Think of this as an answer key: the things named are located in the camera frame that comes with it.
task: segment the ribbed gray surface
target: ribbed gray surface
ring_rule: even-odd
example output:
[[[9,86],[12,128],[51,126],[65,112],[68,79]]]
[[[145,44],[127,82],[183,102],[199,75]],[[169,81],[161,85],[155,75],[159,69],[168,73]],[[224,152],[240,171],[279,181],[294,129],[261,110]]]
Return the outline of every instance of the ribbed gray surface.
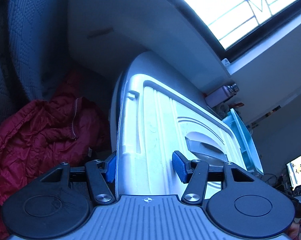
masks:
[[[99,206],[90,220],[62,240],[232,240],[216,228],[200,207],[180,203],[174,195],[122,196],[110,206]],[[276,240],[287,240],[281,235]]]

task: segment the bright sky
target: bright sky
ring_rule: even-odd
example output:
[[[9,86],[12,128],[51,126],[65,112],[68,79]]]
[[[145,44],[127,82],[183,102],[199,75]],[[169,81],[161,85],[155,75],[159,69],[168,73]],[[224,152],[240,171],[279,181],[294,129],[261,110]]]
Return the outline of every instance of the bright sky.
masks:
[[[185,0],[226,49],[296,0]]]

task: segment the blue gripper pad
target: blue gripper pad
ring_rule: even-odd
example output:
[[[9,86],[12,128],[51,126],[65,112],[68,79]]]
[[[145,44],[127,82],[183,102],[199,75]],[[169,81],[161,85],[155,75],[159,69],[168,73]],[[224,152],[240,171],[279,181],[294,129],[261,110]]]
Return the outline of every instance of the blue gripper pad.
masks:
[[[178,177],[180,178],[180,181],[182,183],[188,183],[192,172],[187,171],[185,160],[187,162],[189,161],[185,157],[185,160],[182,160],[182,158],[179,155],[184,157],[180,152],[175,151],[172,153],[172,167],[176,171]]]
[[[116,172],[116,155],[108,162],[107,172],[105,174],[105,181],[108,183],[112,183],[115,179]]]

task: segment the window frame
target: window frame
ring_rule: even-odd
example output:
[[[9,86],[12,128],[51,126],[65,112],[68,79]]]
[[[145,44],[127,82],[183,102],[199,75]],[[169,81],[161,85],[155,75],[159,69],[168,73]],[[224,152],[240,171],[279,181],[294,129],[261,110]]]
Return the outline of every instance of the window frame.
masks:
[[[236,41],[227,49],[220,44],[218,39],[203,22],[203,20],[195,13],[195,11],[184,0],[168,0],[175,8],[191,23],[191,25],[206,40],[208,45],[217,54],[220,60],[224,58],[229,62],[233,62],[246,53],[256,44],[267,38],[281,26],[287,24],[297,15],[301,14],[301,0],[296,0],[261,25],[257,26],[250,33]]]

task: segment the plastic handle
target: plastic handle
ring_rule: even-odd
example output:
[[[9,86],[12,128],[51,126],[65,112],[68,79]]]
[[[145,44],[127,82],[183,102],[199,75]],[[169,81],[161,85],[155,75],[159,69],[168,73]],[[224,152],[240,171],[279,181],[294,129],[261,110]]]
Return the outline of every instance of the plastic handle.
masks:
[[[190,152],[195,155],[205,155],[214,159],[217,159],[222,162],[227,162],[228,159],[223,151],[209,142],[200,142],[195,140],[190,140],[187,137],[186,144]]]

